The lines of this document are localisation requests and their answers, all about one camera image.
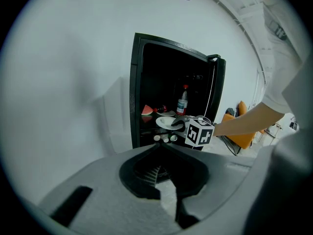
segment black and white cube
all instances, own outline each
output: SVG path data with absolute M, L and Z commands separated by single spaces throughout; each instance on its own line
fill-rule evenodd
M 214 126 L 203 119 L 191 119 L 187 131 L 185 144 L 199 147 L 210 143 L 213 136 Z

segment orange chair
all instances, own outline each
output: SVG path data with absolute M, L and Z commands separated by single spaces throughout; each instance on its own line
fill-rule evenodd
M 246 104 L 244 102 L 240 102 L 239 103 L 239 115 L 243 115 L 246 113 L 247 108 L 246 108 Z M 225 114 L 222 122 L 234 119 L 235 117 L 230 115 L 230 114 Z M 243 135 L 232 135 L 232 136 L 227 136 L 230 140 L 232 140 L 234 143 L 236 143 L 240 149 L 239 151 L 242 149 L 247 149 L 249 147 L 249 145 L 251 144 L 251 142 L 254 139 L 256 133 L 249 133 L 249 134 L 243 134 Z

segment black cabinet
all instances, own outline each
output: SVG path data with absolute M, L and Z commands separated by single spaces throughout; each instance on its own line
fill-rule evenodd
M 214 121 L 224 84 L 225 60 L 206 56 L 180 43 L 136 33 L 130 76 L 130 117 L 133 148 L 154 143 L 159 128 L 152 113 L 142 117 L 145 105 L 166 105 L 176 111 L 177 102 L 188 85 L 186 114 L 204 115 Z

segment white plate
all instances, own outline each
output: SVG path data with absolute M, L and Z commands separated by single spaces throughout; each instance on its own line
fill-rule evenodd
M 175 131 L 183 127 L 183 124 L 171 126 L 175 119 L 174 117 L 159 117 L 156 119 L 156 124 L 163 129 Z
M 160 113 L 160 112 L 157 112 L 159 115 L 161 116 L 164 116 L 164 117 L 172 117 L 172 116 L 175 116 L 175 111 L 170 111 L 170 112 L 163 112 L 163 113 Z

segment white shirt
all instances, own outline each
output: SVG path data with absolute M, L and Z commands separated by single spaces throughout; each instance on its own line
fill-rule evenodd
M 272 43 L 275 70 L 262 102 L 285 114 L 291 110 L 282 91 L 308 58 L 312 43 L 301 19 L 287 0 L 264 0 L 264 17 L 268 39 Z

